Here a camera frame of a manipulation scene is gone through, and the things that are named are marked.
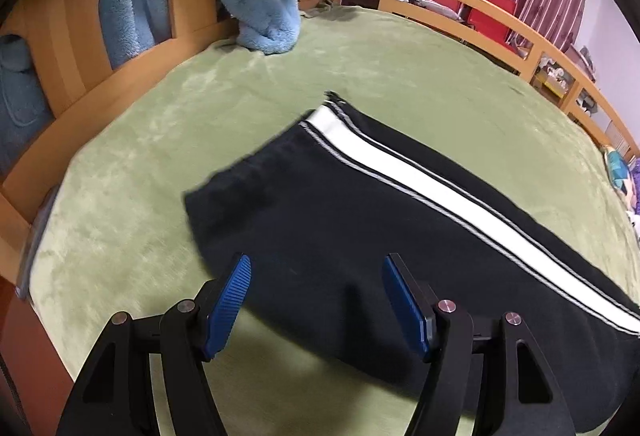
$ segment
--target black pants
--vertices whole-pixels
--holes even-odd
[[[472,315],[527,321],[576,429],[620,405],[638,369],[640,313],[600,270],[497,190],[335,94],[254,155],[188,193],[214,275],[241,251],[246,303],[307,348],[418,394],[381,280],[397,252]]]

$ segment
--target bed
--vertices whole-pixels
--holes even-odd
[[[300,0],[300,42],[265,57],[225,41],[235,23],[218,22],[215,0],[170,0],[172,39],[111,71],[91,7],[68,12],[79,1],[22,0],[0,29],[28,39],[55,116],[2,184],[1,273],[15,282],[30,223],[62,182],[30,291],[72,378],[115,311],[163,312],[208,278],[182,193],[318,106],[327,89],[494,185],[640,302],[638,244],[598,151],[611,140],[575,103],[582,89],[625,139],[622,154],[638,148],[591,80],[497,7],[461,0],[529,39],[526,59],[396,0],[380,0],[380,11]],[[529,85],[543,52],[576,81],[559,106]],[[244,310],[207,376],[230,434],[401,434],[415,405]],[[154,387],[170,434],[157,360]]]

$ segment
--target blue fleece cloth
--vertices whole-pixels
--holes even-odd
[[[238,19],[236,42],[265,54],[282,54],[294,47],[300,33],[298,0],[222,0]]]
[[[141,0],[98,0],[98,15],[114,70],[156,45]]]
[[[0,37],[0,174],[53,120],[31,52],[19,36]]]

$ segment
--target metal screw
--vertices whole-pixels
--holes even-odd
[[[127,320],[126,311],[119,311],[118,313],[114,313],[113,317],[111,317],[111,322],[116,325],[124,324],[126,320]]]
[[[507,315],[504,316],[509,324],[514,326],[518,326],[522,322],[522,317],[517,313],[510,311]]]
[[[446,313],[453,313],[456,310],[456,303],[449,299],[442,299],[442,301],[438,302],[438,308]]]
[[[185,299],[178,302],[178,311],[181,313],[188,313],[196,307],[196,304],[191,299]]]

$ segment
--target green blanket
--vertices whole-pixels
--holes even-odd
[[[327,89],[494,185],[638,301],[638,245],[581,129],[459,42],[337,7],[303,20],[288,54],[211,46],[76,155],[31,278],[34,307],[72,377],[114,312],[162,313],[208,279],[182,193],[316,108]],[[231,435],[395,436],[414,408],[245,310],[206,369]],[[157,359],[154,387],[162,434],[171,434]]]

